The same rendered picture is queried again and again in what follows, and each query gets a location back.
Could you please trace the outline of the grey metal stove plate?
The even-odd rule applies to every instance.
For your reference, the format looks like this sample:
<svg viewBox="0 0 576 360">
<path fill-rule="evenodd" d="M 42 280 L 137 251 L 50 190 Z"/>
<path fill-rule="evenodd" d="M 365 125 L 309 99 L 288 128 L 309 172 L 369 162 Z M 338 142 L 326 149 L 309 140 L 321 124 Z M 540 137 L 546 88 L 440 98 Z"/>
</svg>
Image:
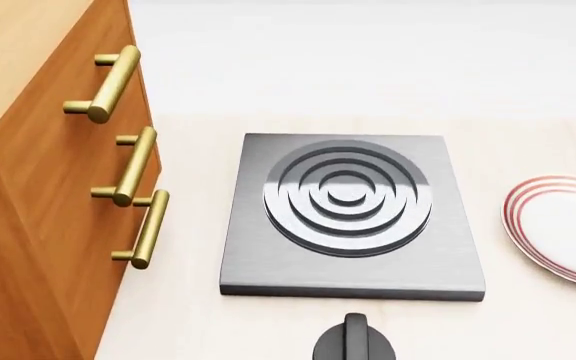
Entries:
<svg viewBox="0 0 576 360">
<path fill-rule="evenodd" d="M 484 272 L 445 140 L 246 134 L 219 287 L 481 301 Z"/>
</svg>

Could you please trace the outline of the black stove knob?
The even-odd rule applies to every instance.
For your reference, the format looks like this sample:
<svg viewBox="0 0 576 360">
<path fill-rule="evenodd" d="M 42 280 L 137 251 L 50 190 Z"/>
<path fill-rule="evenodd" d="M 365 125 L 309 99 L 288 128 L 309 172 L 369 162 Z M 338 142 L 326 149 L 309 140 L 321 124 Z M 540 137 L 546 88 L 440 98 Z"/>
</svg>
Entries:
<svg viewBox="0 0 576 360">
<path fill-rule="evenodd" d="M 365 314 L 349 313 L 344 322 L 323 332 L 312 360 L 396 360 L 390 341 L 369 326 Z"/>
</svg>

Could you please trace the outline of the wooden drawer cabinet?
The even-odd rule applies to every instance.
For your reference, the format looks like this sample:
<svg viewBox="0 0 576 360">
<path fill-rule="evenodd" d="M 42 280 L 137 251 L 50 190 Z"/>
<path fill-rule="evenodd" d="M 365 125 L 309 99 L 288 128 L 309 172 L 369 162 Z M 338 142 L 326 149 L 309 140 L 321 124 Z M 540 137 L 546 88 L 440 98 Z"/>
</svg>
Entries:
<svg viewBox="0 0 576 360">
<path fill-rule="evenodd" d="M 132 146 L 154 128 L 140 60 L 105 124 L 65 114 L 92 101 L 110 66 L 96 54 L 136 45 L 128 0 L 0 0 L 0 360 L 94 360 L 146 207 L 91 197 L 118 185 Z M 161 171 L 157 141 L 135 198 Z"/>
</svg>

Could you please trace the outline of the white plate with red rings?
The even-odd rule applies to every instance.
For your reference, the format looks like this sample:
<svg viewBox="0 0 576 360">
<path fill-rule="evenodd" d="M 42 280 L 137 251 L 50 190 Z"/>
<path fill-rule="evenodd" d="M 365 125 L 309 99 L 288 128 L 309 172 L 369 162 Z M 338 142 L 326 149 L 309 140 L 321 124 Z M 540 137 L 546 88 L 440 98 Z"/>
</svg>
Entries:
<svg viewBox="0 0 576 360">
<path fill-rule="evenodd" d="M 520 182 L 504 199 L 501 221 L 530 260 L 576 283 L 576 176 L 537 176 Z"/>
</svg>

